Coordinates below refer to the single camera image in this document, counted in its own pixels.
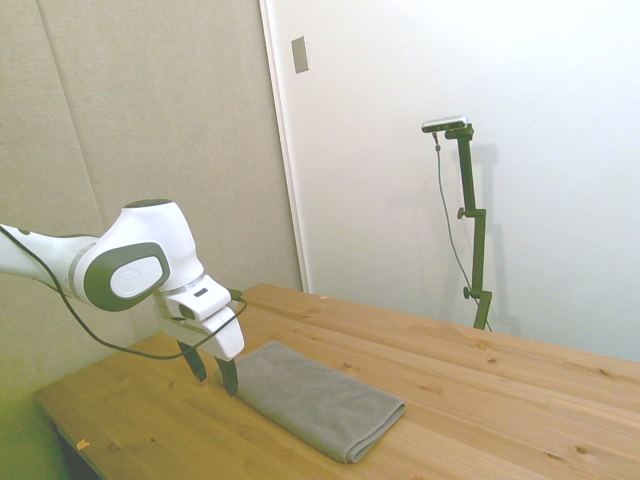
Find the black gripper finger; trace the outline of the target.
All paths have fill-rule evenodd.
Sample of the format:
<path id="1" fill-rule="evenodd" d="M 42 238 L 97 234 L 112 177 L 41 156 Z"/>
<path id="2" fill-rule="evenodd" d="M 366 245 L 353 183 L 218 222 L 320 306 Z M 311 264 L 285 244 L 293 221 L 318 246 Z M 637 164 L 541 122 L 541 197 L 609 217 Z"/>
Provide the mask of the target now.
<path id="1" fill-rule="evenodd" d="M 206 367 L 194 346 L 178 341 L 178 347 L 182 357 L 187 362 L 191 372 L 199 382 L 207 379 Z"/>
<path id="2" fill-rule="evenodd" d="M 235 396 L 238 391 L 238 373 L 236 361 L 234 359 L 223 360 L 221 358 L 216 358 L 216 363 L 226 393 L 230 397 Z"/>

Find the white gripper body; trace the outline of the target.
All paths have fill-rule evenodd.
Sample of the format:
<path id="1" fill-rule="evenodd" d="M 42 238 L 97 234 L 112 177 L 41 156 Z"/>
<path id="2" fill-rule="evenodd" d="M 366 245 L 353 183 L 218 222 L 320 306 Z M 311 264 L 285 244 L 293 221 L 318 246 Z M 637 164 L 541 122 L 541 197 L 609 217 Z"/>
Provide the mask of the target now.
<path id="1" fill-rule="evenodd" d="M 210 297 L 193 293 L 163 296 L 154 294 L 161 330 L 176 340 L 201 347 L 223 360 L 234 359 L 245 346 L 235 312 L 228 306 L 228 294 Z"/>

